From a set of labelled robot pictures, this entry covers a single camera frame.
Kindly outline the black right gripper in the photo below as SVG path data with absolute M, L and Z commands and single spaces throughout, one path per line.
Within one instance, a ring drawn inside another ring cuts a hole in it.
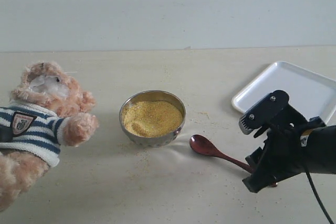
M 270 122 L 267 144 L 258 147 L 245 160 L 252 174 L 243 179 L 252 193 L 300 173 L 324 173 L 326 151 L 321 136 L 324 121 L 315 116 L 306 119 L 288 105 Z

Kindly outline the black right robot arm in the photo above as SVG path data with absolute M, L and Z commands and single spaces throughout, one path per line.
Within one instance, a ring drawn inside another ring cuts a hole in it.
M 250 191 L 301 173 L 335 174 L 335 126 L 320 117 L 307 120 L 288 103 L 261 102 L 240 118 L 239 126 L 246 135 L 267 133 L 264 146 L 246 157 L 253 172 L 243 182 Z

